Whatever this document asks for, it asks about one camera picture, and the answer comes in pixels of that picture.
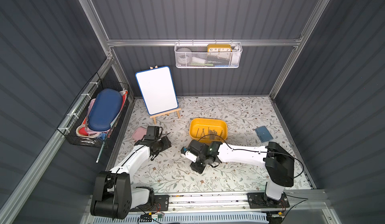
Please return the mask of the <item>yellow plastic storage box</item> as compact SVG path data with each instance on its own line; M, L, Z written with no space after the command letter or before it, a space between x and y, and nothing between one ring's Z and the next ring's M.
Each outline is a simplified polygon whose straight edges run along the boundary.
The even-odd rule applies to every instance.
M195 118L190 123L189 135L192 139L207 144L223 141L227 140L228 126L219 119Z

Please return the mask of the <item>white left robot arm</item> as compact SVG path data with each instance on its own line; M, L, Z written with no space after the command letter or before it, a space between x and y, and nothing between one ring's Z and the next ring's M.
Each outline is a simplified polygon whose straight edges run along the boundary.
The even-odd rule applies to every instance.
M162 127L148 126L146 134L134 144L123 161L109 171L100 172L95 180L90 214L123 220L133 209L151 210L155 207L153 188L131 185L131 178L147 161L153 161L169 149L171 142Z

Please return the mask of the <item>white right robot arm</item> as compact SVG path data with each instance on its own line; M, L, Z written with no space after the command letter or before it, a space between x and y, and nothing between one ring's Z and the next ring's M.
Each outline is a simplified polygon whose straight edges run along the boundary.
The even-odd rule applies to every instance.
M269 180L265 187L267 201L281 201L284 190L294 185L295 158L276 142L267 146L247 147L213 141L210 144L192 140L183 147L181 155L191 161L193 171L202 174L207 165L216 168L219 164L236 162L267 170Z

